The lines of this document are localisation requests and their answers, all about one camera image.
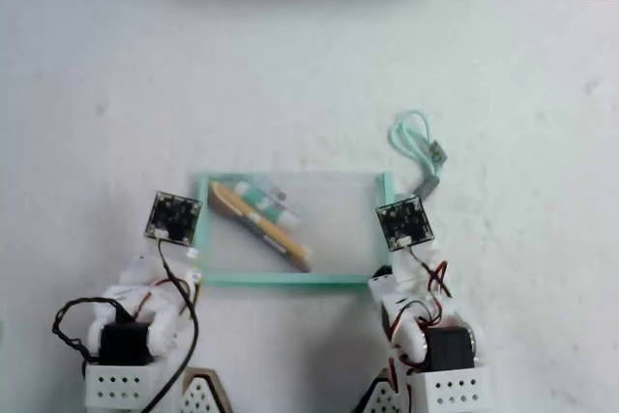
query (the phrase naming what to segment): wire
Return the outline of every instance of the wire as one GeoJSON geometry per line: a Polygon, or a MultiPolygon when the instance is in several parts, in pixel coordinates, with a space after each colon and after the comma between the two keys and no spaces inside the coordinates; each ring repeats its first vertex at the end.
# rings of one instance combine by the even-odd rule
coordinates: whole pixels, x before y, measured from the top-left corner
{"type": "Polygon", "coordinates": [[[106,297],[82,297],[80,299],[70,300],[64,307],[58,310],[54,318],[54,324],[51,327],[51,332],[58,336],[60,340],[70,348],[81,353],[85,362],[93,363],[97,361],[97,357],[90,354],[88,348],[82,343],[81,339],[71,339],[60,329],[60,323],[62,323],[67,311],[69,311],[71,307],[79,304],[110,304],[116,309],[117,322],[130,322],[134,321],[134,318],[125,310],[125,307],[118,303],[118,301],[106,297]]]}
{"type": "MultiPolygon", "coordinates": [[[[185,287],[187,288],[187,293],[191,294],[192,293],[192,289],[189,285],[189,283],[186,280],[181,280],[178,279],[179,282],[183,283],[185,285],[185,287]]],[[[157,282],[151,284],[152,287],[157,287],[159,285],[162,284],[166,284],[168,282],[172,282],[172,280],[170,278],[165,279],[165,280],[158,280],[157,282]]],[[[137,306],[137,310],[135,311],[135,314],[133,315],[133,318],[137,318],[137,316],[140,314],[140,312],[142,311],[142,307],[144,307],[144,304],[146,302],[148,302],[148,299],[150,299],[153,296],[153,294],[151,293],[151,291],[149,290],[146,295],[144,296],[144,298],[141,300],[141,302],[139,303],[139,305],[137,306]]],[[[187,308],[187,305],[183,305],[183,307],[181,308],[181,310],[179,311],[179,314],[183,314],[183,312],[185,311],[185,309],[187,308]]]]}
{"type": "MultiPolygon", "coordinates": [[[[431,320],[432,319],[432,315],[429,311],[429,308],[427,307],[427,305],[422,302],[421,300],[411,300],[410,302],[408,302],[406,305],[404,305],[401,309],[399,309],[398,314],[396,315],[396,318],[394,319],[394,322],[392,323],[392,325],[389,328],[389,332],[387,333],[387,340],[389,342],[392,341],[392,338],[394,337],[394,334],[396,333],[396,331],[398,330],[399,327],[399,321],[402,318],[402,315],[404,314],[404,312],[408,309],[410,309],[414,304],[418,304],[421,305],[427,312],[427,319],[431,320]]],[[[424,318],[422,318],[422,316],[418,317],[418,320],[420,321],[426,321],[424,318]]]]}
{"type": "Polygon", "coordinates": [[[157,394],[151,399],[151,401],[144,407],[141,413],[149,413],[153,411],[153,409],[157,406],[157,404],[161,401],[161,399],[165,397],[167,392],[172,388],[174,383],[181,376],[181,374],[183,373],[183,371],[189,364],[190,359],[192,358],[193,351],[195,350],[195,346],[197,345],[197,338],[199,335],[199,324],[197,321],[197,315],[195,314],[195,306],[193,302],[190,300],[190,296],[181,287],[180,280],[172,273],[172,270],[170,270],[170,267],[167,264],[167,260],[163,256],[161,239],[158,239],[157,241],[157,250],[159,251],[159,256],[162,259],[163,268],[165,269],[165,273],[167,274],[167,277],[170,279],[172,284],[174,284],[174,286],[178,289],[179,293],[183,297],[183,300],[185,301],[185,305],[187,305],[187,308],[190,311],[190,315],[193,321],[193,339],[192,339],[192,345],[190,346],[190,349],[188,350],[187,355],[185,356],[185,359],[183,360],[181,365],[176,369],[176,371],[174,371],[174,373],[169,378],[169,380],[163,385],[163,387],[157,392],[157,394]]]}
{"type": "Polygon", "coordinates": [[[438,264],[438,266],[436,267],[436,269],[432,270],[425,263],[424,260],[422,260],[421,258],[419,258],[415,254],[415,252],[413,251],[412,247],[407,247],[406,250],[413,256],[413,258],[415,258],[415,261],[417,261],[420,265],[422,265],[422,267],[429,274],[429,280],[427,282],[427,290],[428,290],[428,292],[431,292],[432,283],[436,281],[436,283],[438,284],[439,290],[441,290],[441,289],[444,290],[445,294],[447,294],[447,296],[451,298],[452,297],[452,292],[449,290],[449,287],[447,287],[447,284],[445,284],[445,282],[444,282],[445,274],[447,273],[447,261],[446,260],[441,261],[438,264]]]}
{"type": "Polygon", "coordinates": [[[401,114],[389,130],[389,142],[398,152],[418,163],[425,177],[439,177],[442,163],[432,159],[430,152],[432,137],[424,113],[410,110],[401,114]],[[418,125],[412,124],[413,117],[417,117],[424,124],[422,132],[419,131],[418,125]]]}

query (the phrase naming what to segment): white table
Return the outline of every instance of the white table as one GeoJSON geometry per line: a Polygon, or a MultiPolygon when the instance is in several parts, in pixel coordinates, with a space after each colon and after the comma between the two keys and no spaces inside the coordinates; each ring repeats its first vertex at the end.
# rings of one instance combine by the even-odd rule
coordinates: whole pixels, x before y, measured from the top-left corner
{"type": "MultiPolygon", "coordinates": [[[[139,251],[154,190],[205,168],[414,181],[386,143],[407,108],[449,152],[427,209],[486,327],[497,411],[619,403],[619,0],[0,0],[0,17],[0,410],[80,411],[53,315],[139,251]]],[[[210,289],[199,313],[193,364],[237,412],[348,411],[384,364],[363,293],[210,289]]],[[[69,319],[81,334],[90,311],[69,319]]]]}

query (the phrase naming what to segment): teal cable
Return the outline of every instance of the teal cable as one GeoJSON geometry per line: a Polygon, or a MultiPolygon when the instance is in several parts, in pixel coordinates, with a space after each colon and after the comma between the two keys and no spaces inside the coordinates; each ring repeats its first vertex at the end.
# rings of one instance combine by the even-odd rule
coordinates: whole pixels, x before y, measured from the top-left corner
{"type": "Polygon", "coordinates": [[[433,162],[430,155],[432,137],[424,113],[410,110],[401,114],[389,131],[389,142],[398,152],[417,162],[426,176],[439,177],[441,165],[433,162]],[[423,131],[413,123],[415,117],[422,121],[423,131]]]}

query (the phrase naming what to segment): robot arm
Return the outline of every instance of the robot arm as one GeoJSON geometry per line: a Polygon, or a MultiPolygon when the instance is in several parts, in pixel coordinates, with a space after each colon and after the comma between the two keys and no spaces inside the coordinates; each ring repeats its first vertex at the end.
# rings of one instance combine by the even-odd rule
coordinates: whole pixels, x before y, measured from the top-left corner
{"type": "Polygon", "coordinates": [[[439,284],[432,284],[427,270],[440,269],[443,262],[434,267],[430,261],[423,261],[424,267],[419,258],[409,257],[413,265],[404,272],[395,259],[393,270],[383,267],[368,282],[390,344],[389,383],[374,388],[357,411],[383,411],[390,398],[399,411],[411,413],[464,413],[491,407],[479,327],[457,310],[439,284]]]}

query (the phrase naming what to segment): black cable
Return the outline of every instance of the black cable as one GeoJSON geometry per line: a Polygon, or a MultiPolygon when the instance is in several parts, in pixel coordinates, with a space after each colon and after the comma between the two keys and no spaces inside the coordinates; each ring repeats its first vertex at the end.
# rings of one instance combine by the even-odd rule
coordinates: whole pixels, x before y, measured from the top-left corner
{"type": "Polygon", "coordinates": [[[60,323],[62,323],[63,318],[67,314],[67,311],[71,307],[79,304],[110,304],[116,309],[116,321],[119,323],[133,321],[133,317],[125,310],[118,301],[114,299],[108,299],[106,297],[82,297],[80,299],[75,299],[67,302],[64,307],[58,310],[56,313],[56,317],[54,318],[54,324],[51,327],[51,332],[58,336],[62,342],[68,345],[73,350],[77,350],[81,353],[84,361],[88,363],[93,363],[97,361],[97,357],[94,357],[88,351],[88,348],[82,343],[81,339],[71,339],[60,329],[60,323]]]}
{"type": "Polygon", "coordinates": [[[159,251],[159,256],[162,259],[163,268],[165,269],[165,273],[167,274],[167,277],[174,284],[174,286],[178,289],[181,296],[183,297],[183,300],[185,301],[185,305],[190,310],[190,315],[193,321],[193,340],[192,340],[192,345],[190,346],[190,349],[187,352],[187,356],[185,357],[181,365],[176,369],[176,371],[174,371],[174,374],[172,374],[169,380],[157,392],[157,394],[153,397],[153,399],[151,399],[148,405],[144,407],[144,409],[142,410],[142,413],[149,413],[153,411],[153,408],[155,408],[157,404],[162,400],[162,398],[165,397],[167,392],[172,388],[174,383],[181,376],[181,374],[183,373],[183,371],[189,364],[190,359],[192,358],[193,351],[195,350],[195,346],[197,345],[197,338],[199,334],[199,326],[197,322],[197,315],[195,314],[195,306],[193,302],[190,300],[190,296],[181,287],[181,283],[179,279],[172,273],[172,271],[170,270],[170,267],[167,265],[167,260],[165,260],[165,257],[163,256],[163,252],[162,252],[162,240],[161,239],[157,241],[157,250],[159,251]]]}

